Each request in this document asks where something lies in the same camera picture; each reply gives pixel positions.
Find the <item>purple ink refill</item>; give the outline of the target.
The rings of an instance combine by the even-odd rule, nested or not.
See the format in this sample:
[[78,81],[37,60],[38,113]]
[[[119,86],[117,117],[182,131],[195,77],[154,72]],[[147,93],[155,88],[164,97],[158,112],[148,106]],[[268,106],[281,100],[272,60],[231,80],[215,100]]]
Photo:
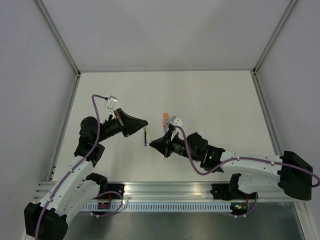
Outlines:
[[147,147],[147,131],[144,129],[144,146]]

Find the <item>red pink pen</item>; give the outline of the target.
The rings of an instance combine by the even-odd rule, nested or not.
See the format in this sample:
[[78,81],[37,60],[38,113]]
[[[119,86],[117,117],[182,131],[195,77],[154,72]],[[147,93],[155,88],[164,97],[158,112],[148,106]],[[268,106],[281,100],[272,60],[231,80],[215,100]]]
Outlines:
[[165,119],[162,119],[162,126],[163,126],[164,133],[167,133],[168,129],[167,129],[167,122]]

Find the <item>orange highlighter pen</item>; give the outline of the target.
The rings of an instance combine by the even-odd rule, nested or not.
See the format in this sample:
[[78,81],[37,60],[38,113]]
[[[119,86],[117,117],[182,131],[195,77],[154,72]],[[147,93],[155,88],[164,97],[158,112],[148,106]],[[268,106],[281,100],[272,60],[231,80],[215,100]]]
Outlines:
[[170,117],[167,112],[163,113],[163,124],[168,125],[170,123]]

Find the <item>yellow pen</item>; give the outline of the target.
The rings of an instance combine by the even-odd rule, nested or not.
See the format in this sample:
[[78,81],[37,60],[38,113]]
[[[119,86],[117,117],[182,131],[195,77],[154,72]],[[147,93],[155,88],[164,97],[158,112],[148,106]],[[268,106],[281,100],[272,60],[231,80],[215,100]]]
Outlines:
[[150,135],[147,135],[147,145],[149,146],[149,148],[151,149],[151,152],[154,153],[155,149],[153,147],[150,146],[150,143],[152,142]]

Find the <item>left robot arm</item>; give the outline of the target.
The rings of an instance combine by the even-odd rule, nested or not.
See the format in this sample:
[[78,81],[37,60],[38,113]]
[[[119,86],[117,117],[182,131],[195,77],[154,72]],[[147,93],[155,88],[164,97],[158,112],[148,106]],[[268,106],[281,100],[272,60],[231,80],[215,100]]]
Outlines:
[[92,170],[105,147],[100,143],[116,134],[133,135],[148,122],[116,109],[104,122],[88,116],[80,123],[79,141],[69,167],[38,203],[24,209],[25,232],[37,240],[62,240],[71,221],[93,198],[109,193],[107,177]]

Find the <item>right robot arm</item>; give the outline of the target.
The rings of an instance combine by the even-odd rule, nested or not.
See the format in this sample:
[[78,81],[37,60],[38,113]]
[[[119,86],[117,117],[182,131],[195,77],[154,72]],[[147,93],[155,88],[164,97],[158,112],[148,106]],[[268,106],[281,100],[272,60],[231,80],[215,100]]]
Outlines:
[[165,158],[175,153],[193,164],[199,162],[204,169],[199,175],[231,174],[226,191],[212,191],[227,200],[253,198],[259,192],[281,192],[302,201],[312,199],[313,168],[292,151],[274,156],[244,155],[209,145],[197,132],[184,138],[167,132],[149,145]]

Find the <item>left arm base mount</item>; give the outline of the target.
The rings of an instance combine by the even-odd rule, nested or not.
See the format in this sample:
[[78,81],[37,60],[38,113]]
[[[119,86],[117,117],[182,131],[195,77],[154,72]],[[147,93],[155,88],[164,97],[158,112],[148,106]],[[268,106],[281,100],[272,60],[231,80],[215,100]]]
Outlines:
[[112,200],[120,200],[120,195],[123,197],[125,193],[125,185],[123,183],[109,183],[107,186],[107,199],[111,202]]

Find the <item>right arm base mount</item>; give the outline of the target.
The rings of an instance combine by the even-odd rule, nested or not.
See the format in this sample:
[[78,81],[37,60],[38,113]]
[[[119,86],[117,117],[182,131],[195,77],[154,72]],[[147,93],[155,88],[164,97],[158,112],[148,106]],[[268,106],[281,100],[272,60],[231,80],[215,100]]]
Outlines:
[[211,185],[210,193],[214,200],[254,200],[257,193],[244,193],[239,190],[238,184],[231,183],[214,183]]

